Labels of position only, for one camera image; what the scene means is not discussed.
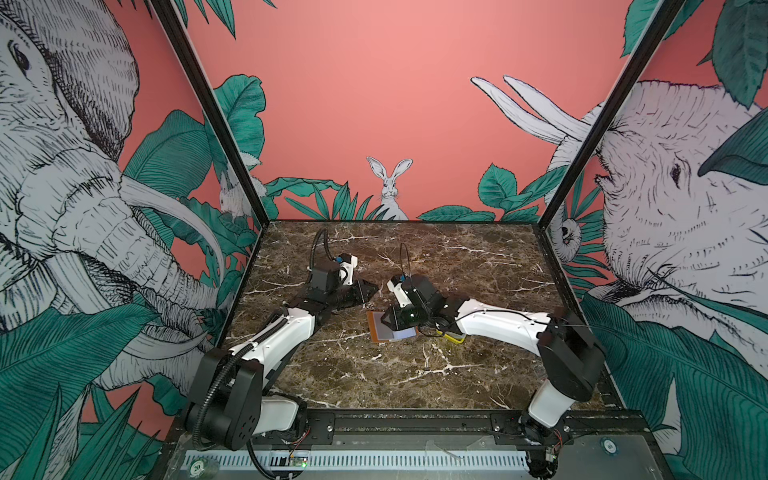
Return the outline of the yellow plastic card tray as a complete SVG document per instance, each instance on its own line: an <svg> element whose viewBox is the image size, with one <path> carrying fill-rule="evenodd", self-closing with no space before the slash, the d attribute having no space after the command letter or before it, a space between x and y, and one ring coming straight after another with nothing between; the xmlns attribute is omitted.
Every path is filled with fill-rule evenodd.
<svg viewBox="0 0 768 480"><path fill-rule="evenodd" d="M465 334L456 333L452 331L442 332L441 335L448 341L453 342L454 344L462 344L466 339Z"/></svg>

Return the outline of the brown leather card holder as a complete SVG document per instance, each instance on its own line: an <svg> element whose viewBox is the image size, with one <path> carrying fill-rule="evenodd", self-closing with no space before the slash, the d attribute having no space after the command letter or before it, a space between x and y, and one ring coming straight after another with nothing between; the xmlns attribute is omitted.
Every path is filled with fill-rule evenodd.
<svg viewBox="0 0 768 480"><path fill-rule="evenodd" d="M392 330L382 322L383 313L376 311L367 312L367 321L370 330L370 338L373 343L391 343L413 338L418 335L416 328L405 330Z"/></svg>

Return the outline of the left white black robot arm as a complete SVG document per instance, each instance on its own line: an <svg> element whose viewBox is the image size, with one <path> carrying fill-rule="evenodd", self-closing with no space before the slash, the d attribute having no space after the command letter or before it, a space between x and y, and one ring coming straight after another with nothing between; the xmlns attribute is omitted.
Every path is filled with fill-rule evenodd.
<svg viewBox="0 0 768 480"><path fill-rule="evenodd" d="M378 291L355 276L357 265L356 256L342 254L312 266L299 293L272 312L262 331L228 350L215 348L204 355L182 414L197 450L223 446L236 451L268 432L303 435L301 401L272 395L270 389L292 354L333 313L362 306Z"/></svg>

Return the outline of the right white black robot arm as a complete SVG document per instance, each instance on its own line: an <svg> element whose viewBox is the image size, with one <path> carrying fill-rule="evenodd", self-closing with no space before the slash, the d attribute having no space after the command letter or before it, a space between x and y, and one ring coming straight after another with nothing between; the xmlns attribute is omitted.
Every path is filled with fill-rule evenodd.
<svg viewBox="0 0 768 480"><path fill-rule="evenodd" d="M546 378L521 423L539 430L558 427L576 403L592 398L605 362L604 348L574 312L558 308L532 313L483 303L465 295L443 295L423 275L396 275L387 282L396 303L382 323L394 331L427 328L460 342L468 336L501 341L537 355Z"/></svg>

